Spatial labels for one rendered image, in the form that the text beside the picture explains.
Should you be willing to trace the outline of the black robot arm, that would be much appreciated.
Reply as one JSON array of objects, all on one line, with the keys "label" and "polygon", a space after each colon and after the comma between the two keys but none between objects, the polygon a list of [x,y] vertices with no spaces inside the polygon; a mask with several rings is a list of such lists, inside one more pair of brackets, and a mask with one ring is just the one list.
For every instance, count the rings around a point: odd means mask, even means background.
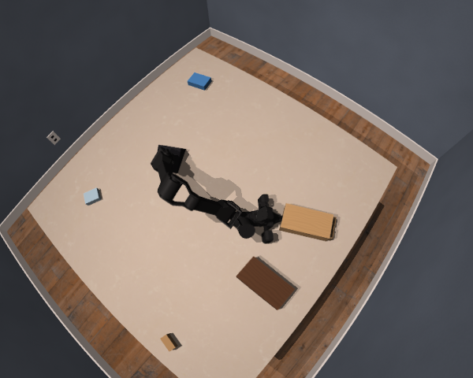
[{"label": "black robot arm", "polygon": [[[152,168],[158,172],[161,181],[158,187],[158,194],[161,199],[172,206],[183,206],[191,211],[197,210],[215,216],[217,215],[216,217],[228,228],[231,229],[233,226],[238,228],[237,231],[244,239],[249,239],[255,234],[255,227],[250,221],[249,212],[242,212],[241,208],[230,200],[220,200],[216,202],[198,196],[192,191],[187,181],[173,174],[170,168],[172,168],[175,161],[175,156],[171,152],[168,153],[168,149],[160,147],[151,162]],[[164,176],[166,176],[166,178],[163,181]],[[182,184],[186,186],[189,196],[185,202],[175,202],[173,198]],[[256,214],[256,219],[254,219],[256,224],[266,224],[267,221],[274,219],[273,208],[269,207],[267,202],[260,202],[259,209],[254,210],[253,213]],[[228,222],[229,219],[231,220],[230,222]]]}]

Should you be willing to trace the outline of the blue rectangular block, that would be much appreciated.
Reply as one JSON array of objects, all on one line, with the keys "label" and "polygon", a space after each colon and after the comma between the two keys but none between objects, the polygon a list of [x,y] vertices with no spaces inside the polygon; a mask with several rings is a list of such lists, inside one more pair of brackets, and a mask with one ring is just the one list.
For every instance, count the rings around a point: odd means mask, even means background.
[{"label": "blue rectangular block", "polygon": [[188,80],[188,85],[192,87],[199,88],[201,90],[206,90],[208,85],[211,83],[211,77],[204,76],[199,73],[194,72]]}]

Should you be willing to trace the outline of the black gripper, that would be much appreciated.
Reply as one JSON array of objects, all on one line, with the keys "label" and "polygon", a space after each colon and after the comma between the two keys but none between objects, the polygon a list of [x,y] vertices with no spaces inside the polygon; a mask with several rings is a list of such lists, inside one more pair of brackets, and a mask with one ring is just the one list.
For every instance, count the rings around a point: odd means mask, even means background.
[{"label": "black gripper", "polygon": [[[260,202],[269,202],[269,197],[268,197],[268,195],[261,195],[261,196],[259,197],[259,199],[258,199],[258,204],[259,204]],[[264,228],[264,232],[262,233],[262,241],[263,241],[263,243],[270,243],[270,242],[272,242],[272,241],[274,240],[274,236],[273,236],[273,232],[272,232],[271,230],[269,230],[269,229],[272,228],[272,227],[274,226],[274,224],[276,224],[276,223],[282,221],[282,217],[283,217],[283,216],[281,216],[281,215],[276,214],[276,213],[273,212],[273,213],[274,213],[274,219],[271,220],[271,221],[268,221],[268,222],[267,222],[267,225],[260,225],[260,224],[256,224],[256,223],[254,222],[254,219],[256,219],[256,214],[254,214],[253,212],[254,212],[254,211],[249,212],[250,221],[251,221],[251,223],[253,224],[254,227],[256,227],[256,226],[263,226],[263,228]],[[276,221],[277,221],[277,222],[276,222]],[[266,230],[268,230],[268,231],[266,232]]]}]

